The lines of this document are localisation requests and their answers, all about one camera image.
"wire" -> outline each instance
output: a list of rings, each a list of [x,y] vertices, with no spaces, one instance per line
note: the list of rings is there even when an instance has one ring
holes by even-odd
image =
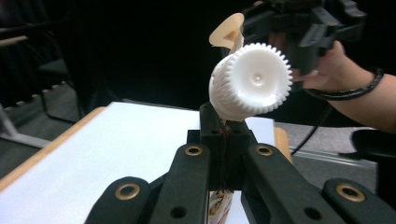
[[[329,115],[332,113],[332,106],[327,105],[322,114],[320,115],[317,124],[311,129],[311,131],[308,133],[308,135],[303,139],[303,141],[291,152],[291,156],[293,156],[296,152],[298,152],[306,142],[314,135],[315,131],[320,127],[324,121],[329,117]]]

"black wristband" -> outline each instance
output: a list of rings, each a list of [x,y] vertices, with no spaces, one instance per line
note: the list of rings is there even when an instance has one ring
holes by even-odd
[[[384,76],[384,69],[382,68],[373,68],[373,69],[369,69],[369,71],[372,71],[375,74],[375,79],[368,86],[360,89],[350,90],[350,91],[337,91],[337,92],[318,91],[313,89],[304,89],[304,90],[308,94],[315,96],[321,100],[327,100],[327,101],[352,100],[372,91],[378,85],[381,78]]]

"metal ring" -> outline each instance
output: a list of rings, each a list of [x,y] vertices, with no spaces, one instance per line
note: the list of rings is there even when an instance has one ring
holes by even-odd
[[[351,185],[339,184],[335,187],[335,189],[341,196],[343,196],[344,198],[346,198],[352,202],[361,203],[364,200],[366,200],[366,196],[364,196],[363,192],[361,192],[361,190],[359,190]],[[345,189],[352,190],[356,195],[351,195],[351,194],[345,193],[344,192]]]
[[[198,156],[198,155],[200,155],[203,152],[200,147],[188,147],[184,151],[189,156]]]
[[[132,188],[133,190],[131,192],[122,192],[126,188]],[[136,197],[137,194],[139,194],[140,187],[134,183],[128,183],[128,184],[123,184],[119,186],[116,190],[116,197],[120,200],[130,200],[134,197]]]
[[[271,156],[272,154],[274,154],[274,151],[271,148],[263,146],[256,147],[256,152],[262,156]]]

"white gear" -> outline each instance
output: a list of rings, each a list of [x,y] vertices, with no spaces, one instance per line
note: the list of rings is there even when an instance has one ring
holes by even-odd
[[[209,82],[210,103],[224,120],[270,112],[289,95],[290,73],[288,60],[275,47],[246,45],[216,65]]]

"person's hand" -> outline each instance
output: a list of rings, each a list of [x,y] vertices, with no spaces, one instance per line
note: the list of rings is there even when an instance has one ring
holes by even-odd
[[[283,54],[286,52],[287,36],[285,33],[272,33],[269,36],[269,44],[276,47]],[[344,48],[339,41],[334,41],[333,48],[326,51],[318,60],[318,66],[309,74],[300,74],[300,70],[292,69],[293,81],[302,81],[304,88],[321,91],[343,91],[344,78],[343,66],[348,60]]]

